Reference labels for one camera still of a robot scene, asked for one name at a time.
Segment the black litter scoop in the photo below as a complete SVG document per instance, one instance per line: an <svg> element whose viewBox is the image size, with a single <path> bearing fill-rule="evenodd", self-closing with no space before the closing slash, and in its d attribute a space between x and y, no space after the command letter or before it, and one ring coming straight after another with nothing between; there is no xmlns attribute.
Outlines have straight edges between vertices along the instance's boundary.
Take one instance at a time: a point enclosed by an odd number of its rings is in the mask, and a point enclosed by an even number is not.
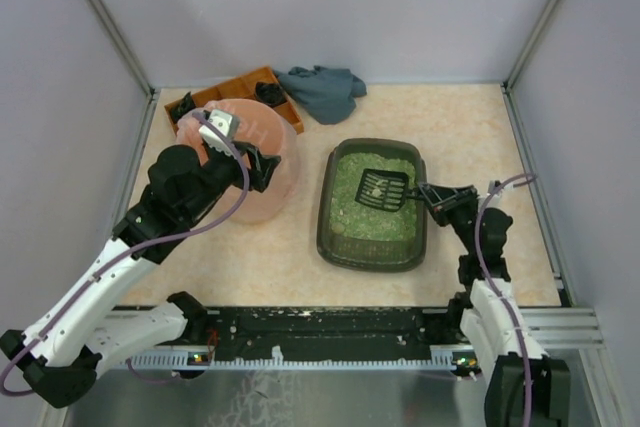
<svg viewBox="0 0 640 427"><path fill-rule="evenodd" d="M355 194L355 201L378 211L395 213L408 201L422 201L418 186L410 186L407 173L366 168Z"/></svg>

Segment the dark litter box tray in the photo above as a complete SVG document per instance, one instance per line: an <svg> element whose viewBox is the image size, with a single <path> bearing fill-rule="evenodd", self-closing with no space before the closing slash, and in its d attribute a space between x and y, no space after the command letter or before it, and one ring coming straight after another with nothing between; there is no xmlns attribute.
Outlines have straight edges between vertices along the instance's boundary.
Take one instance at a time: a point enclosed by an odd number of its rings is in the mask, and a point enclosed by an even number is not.
<svg viewBox="0 0 640 427"><path fill-rule="evenodd" d="M427 213L407 201L396 212L384 212L356 201L366 169L401 172L415 188L427 180L418 149L406 142L352 138L328 158L317 225L316 244L327 262L345 268L399 273L418 267L427 246Z"/></svg>

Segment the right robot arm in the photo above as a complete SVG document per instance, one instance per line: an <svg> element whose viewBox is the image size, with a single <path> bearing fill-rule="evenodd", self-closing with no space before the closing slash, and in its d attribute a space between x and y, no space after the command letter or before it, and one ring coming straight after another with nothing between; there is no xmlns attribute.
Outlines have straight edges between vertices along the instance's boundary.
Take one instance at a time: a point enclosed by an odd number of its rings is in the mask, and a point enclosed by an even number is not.
<svg viewBox="0 0 640 427"><path fill-rule="evenodd" d="M421 183L416 189L436 224L452 227L467 251L458 269L465 290L449 307L486 381L488 426L569 423L570 369L565 361L552 358L526 325L503 257L513 219L492 204L507 186L524 186L532 179L521 174L496 182L485 198L472 186Z"/></svg>

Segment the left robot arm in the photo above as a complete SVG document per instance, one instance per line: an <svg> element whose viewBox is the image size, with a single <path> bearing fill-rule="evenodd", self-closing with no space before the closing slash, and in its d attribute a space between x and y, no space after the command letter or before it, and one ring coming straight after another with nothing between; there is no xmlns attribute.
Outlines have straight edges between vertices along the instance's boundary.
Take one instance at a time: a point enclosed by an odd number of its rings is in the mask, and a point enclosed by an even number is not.
<svg viewBox="0 0 640 427"><path fill-rule="evenodd" d="M205 307L181 291L104 334L95 329L128 289L162 264L189 237L206 232L201 220L232 186L263 192L281 162L234 141L229 153L206 150L201 162L187 145L164 149L148 170L140 200L114 227L102 252L69 292L38 322L1 336L8 377L20 369L28 389L55 408L83 397L112 366L166 342L193 343L204 335Z"/></svg>

